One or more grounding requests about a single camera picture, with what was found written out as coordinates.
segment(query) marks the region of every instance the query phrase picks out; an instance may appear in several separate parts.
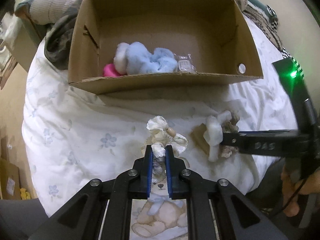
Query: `human hand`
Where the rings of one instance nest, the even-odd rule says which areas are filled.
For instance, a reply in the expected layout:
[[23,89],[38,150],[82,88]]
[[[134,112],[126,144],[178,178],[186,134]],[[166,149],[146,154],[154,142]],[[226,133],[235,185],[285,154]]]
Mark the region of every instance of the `human hand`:
[[[282,174],[282,194],[283,194],[283,205],[287,203],[292,194],[299,188],[303,180],[293,183],[290,179],[290,174],[288,173],[286,167],[283,167]],[[299,191],[300,195],[309,195],[312,193],[320,193],[320,170],[311,174],[305,184]],[[284,209],[284,214],[288,217],[293,217],[299,213],[300,207],[297,203],[297,194],[289,203],[289,205]]]

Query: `pillow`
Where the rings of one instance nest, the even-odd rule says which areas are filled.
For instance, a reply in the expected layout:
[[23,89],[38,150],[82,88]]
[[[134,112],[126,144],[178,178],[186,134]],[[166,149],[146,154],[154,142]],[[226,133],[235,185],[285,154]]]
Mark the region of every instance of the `pillow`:
[[39,25],[55,24],[76,0],[23,0],[15,15]]

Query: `white bedsheet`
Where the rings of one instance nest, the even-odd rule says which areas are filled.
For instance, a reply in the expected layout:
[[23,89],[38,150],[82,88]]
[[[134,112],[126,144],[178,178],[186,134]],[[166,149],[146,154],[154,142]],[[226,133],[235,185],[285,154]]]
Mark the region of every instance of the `white bedsheet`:
[[296,129],[289,98],[271,65],[281,53],[246,18],[264,79],[229,86],[164,88],[96,96],[70,87],[67,71],[44,56],[44,41],[31,64],[22,134],[32,180],[51,216],[90,179],[109,180],[141,157],[147,121],[162,115],[189,145],[182,154],[204,178],[229,179],[242,193],[255,189],[273,157],[236,154],[208,161],[191,139],[195,126],[224,110],[236,111],[240,130]]

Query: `box flap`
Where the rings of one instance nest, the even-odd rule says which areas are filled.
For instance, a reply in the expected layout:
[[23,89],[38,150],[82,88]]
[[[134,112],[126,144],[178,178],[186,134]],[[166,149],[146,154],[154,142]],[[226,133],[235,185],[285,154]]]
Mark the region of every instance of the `box flap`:
[[120,78],[96,77],[85,79],[82,82],[73,82],[71,85],[96,95],[100,95],[118,91],[171,87],[173,85],[176,87],[185,86],[186,84],[189,86],[215,84],[226,85],[252,79],[256,79],[256,77],[225,74],[163,73],[131,75]]

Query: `open cardboard box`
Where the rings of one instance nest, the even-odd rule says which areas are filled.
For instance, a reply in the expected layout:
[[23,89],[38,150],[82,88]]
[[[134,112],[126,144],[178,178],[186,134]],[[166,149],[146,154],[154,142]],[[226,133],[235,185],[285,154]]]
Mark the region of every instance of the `open cardboard box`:
[[[191,54],[197,73],[102,77],[117,45]],[[238,70],[245,65],[245,73]],[[263,73],[250,30],[234,0],[83,0],[69,58],[70,85],[95,94],[163,86],[231,84]]]

